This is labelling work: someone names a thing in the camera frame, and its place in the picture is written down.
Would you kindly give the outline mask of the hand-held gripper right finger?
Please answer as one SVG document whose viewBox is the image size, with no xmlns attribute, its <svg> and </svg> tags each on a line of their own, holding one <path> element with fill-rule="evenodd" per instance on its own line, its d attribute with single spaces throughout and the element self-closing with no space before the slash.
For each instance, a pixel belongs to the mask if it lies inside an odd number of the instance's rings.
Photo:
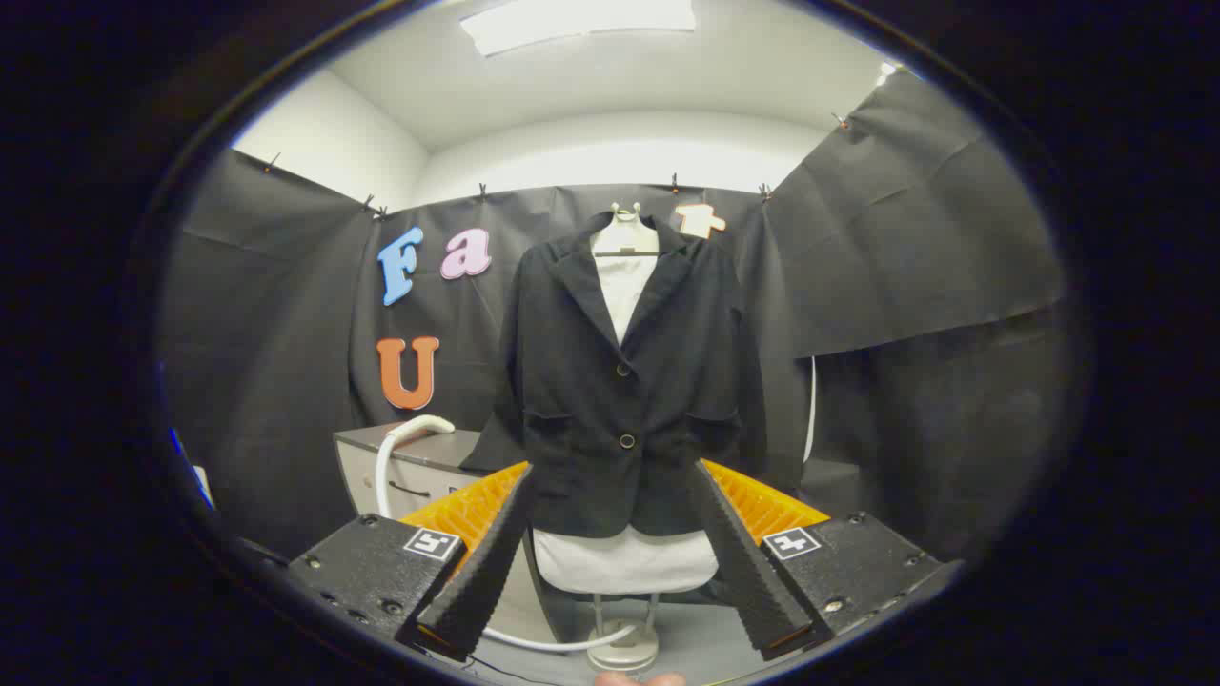
<svg viewBox="0 0 1220 686">
<path fill-rule="evenodd" d="M 684 481 L 727 598 L 766 660 L 865 634 L 963 568 L 866 511 L 833 518 L 719 463 L 698 460 Z"/>
</svg>

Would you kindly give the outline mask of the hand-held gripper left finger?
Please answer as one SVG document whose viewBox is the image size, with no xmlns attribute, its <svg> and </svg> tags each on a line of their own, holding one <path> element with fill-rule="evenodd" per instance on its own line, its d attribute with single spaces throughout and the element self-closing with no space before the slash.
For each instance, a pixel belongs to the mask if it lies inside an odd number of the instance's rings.
<svg viewBox="0 0 1220 686">
<path fill-rule="evenodd" d="M 357 629 L 462 662 L 497 610 L 533 499 L 536 469 L 521 461 L 404 518 L 354 518 L 296 555 L 289 577 Z"/>
</svg>

